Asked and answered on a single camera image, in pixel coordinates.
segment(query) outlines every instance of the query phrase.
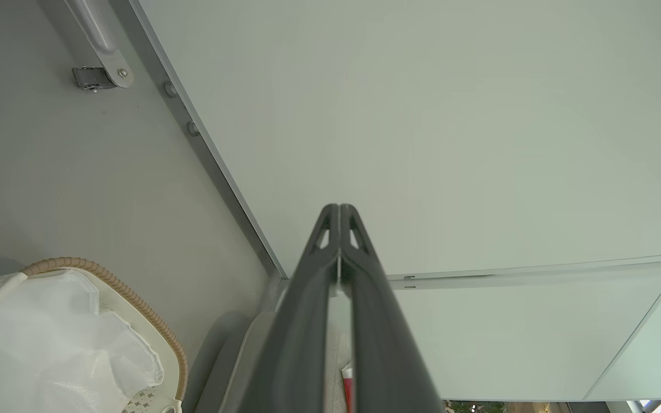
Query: plastic bag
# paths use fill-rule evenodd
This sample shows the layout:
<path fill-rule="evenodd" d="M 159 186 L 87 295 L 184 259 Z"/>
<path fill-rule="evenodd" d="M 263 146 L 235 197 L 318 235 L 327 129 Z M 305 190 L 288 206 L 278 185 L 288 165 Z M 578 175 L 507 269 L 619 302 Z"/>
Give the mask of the plastic bag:
<path fill-rule="evenodd" d="M 28 279 L 0 302 L 0 411 L 121 413 L 161 384 L 147 342 L 84 275 Z"/>

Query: brown basket trim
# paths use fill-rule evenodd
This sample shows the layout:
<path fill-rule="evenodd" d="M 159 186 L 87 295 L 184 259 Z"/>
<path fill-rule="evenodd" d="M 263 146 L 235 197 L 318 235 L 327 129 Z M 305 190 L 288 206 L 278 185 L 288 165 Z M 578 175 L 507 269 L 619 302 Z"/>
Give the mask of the brown basket trim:
<path fill-rule="evenodd" d="M 179 369 L 179 383 L 178 391 L 175 394 L 177 400 L 183 400 L 185 395 L 185 387 L 187 385 L 187 371 L 188 371 L 188 361 L 185 356 L 185 351 L 183 350 L 182 345 L 178 339 L 175 338 L 175 334 L 170 331 L 170 328 L 165 324 L 165 321 L 162 321 L 153 309 L 145 303 L 142 298 L 139 297 L 129 286 L 121 282 L 115 275 L 111 274 L 110 271 L 104 267 L 96 264 L 93 261 L 82 258 L 73 258 L 71 256 L 61 256 L 60 258 L 50 258 L 44 259 L 42 261 L 35 262 L 24 267 L 21 272 L 24 272 L 25 275 L 31 277 L 32 275 L 42 274 L 42 272 L 48 272 L 56 270 L 63 267 L 73 267 L 81 270 L 86 270 L 90 274 L 94 274 L 100 280 L 108 284 L 109 287 L 112 287 L 116 290 L 119 295 L 121 295 L 126 301 L 128 301 L 134 308 L 136 308 L 143 316 L 152 324 L 155 329 L 167 340 L 170 348 L 173 349 L 175 355 L 178 357 L 178 369 Z"/>

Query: red and white package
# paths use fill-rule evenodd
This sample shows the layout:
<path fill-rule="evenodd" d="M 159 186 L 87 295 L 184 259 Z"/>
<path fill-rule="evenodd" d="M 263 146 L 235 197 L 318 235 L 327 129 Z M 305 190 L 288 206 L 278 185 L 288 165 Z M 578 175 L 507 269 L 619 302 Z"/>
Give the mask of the red and white package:
<path fill-rule="evenodd" d="M 352 363 L 346 364 L 346 367 L 341 369 L 341 377 L 343 377 L 343 390 L 346 391 L 346 408 L 348 413 L 351 413 L 351 405 L 353 400 L 353 366 Z"/>

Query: gray wall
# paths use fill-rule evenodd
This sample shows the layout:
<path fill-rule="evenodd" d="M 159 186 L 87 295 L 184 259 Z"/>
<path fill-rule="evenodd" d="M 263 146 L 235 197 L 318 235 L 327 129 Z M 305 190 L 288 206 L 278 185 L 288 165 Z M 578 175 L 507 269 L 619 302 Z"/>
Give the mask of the gray wall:
<path fill-rule="evenodd" d="M 97 261 L 192 363 L 222 314 L 254 314 L 267 271 L 118 24 L 134 86 L 74 86 L 71 68 L 91 62 L 63 5 L 0 0 L 0 274 L 53 256 Z"/>

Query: bolt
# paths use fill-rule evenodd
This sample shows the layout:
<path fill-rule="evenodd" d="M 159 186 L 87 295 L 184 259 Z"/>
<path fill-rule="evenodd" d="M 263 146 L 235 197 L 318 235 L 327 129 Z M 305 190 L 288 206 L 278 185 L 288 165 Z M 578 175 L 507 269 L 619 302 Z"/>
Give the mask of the bolt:
<path fill-rule="evenodd" d="M 188 122 L 188 131 L 193 136 L 200 136 L 200 131 L 197 130 L 197 125 L 192 120 Z"/>
<path fill-rule="evenodd" d="M 171 98 L 176 98 L 178 97 L 178 90 L 175 89 L 175 85 L 173 84 L 172 81 L 166 81 L 165 82 L 165 92 L 170 96 Z"/>

